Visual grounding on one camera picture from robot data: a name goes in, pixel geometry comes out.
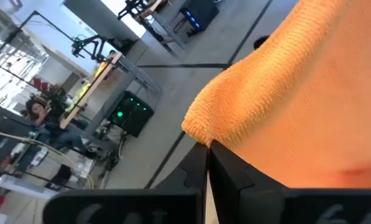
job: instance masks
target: orange cloth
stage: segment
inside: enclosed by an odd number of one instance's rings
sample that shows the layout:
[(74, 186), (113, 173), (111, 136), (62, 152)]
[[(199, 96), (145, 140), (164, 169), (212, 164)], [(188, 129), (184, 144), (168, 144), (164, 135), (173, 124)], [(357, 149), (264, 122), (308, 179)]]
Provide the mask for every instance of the orange cloth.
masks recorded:
[(302, 0), (183, 129), (288, 187), (371, 187), (371, 0)]

